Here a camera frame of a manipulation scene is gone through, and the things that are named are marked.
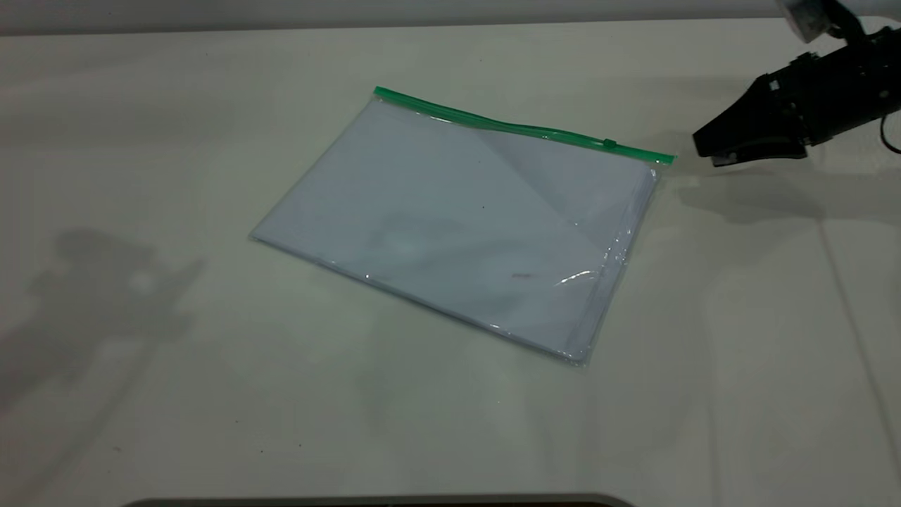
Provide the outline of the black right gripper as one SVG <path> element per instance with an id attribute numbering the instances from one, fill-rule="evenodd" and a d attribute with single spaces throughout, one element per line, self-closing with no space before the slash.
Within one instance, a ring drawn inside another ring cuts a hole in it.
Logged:
<path id="1" fill-rule="evenodd" d="M 757 77 L 736 102 L 693 134 L 698 156 L 724 168 L 807 158 L 806 146 L 899 111 L 897 28 L 820 56 L 803 54 Z"/>

